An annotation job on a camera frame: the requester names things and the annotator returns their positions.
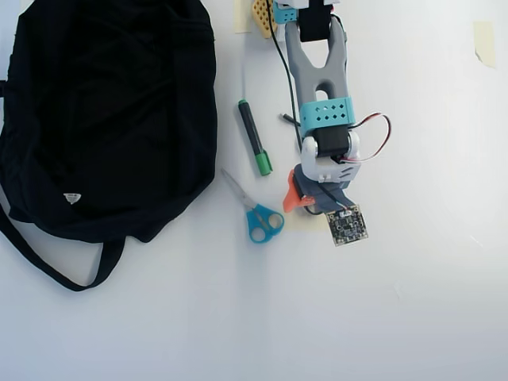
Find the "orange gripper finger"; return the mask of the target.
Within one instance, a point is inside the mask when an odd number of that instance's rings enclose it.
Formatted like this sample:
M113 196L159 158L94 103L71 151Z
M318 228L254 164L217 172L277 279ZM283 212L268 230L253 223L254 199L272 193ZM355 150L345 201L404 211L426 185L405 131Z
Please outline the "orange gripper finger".
M295 170L291 170L287 182L288 192L283 200L283 210L285 213L288 214L297 208L313 206L315 204L314 197L302 193L295 176Z

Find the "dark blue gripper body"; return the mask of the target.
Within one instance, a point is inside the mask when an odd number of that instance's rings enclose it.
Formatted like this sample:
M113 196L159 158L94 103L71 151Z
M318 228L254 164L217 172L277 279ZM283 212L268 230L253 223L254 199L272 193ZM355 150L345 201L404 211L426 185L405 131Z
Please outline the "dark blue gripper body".
M353 207L353 201L344 193L344 187L348 183L323 183L309 180L305 176L296 175L295 185L298 194L314 199L316 213L328 213Z

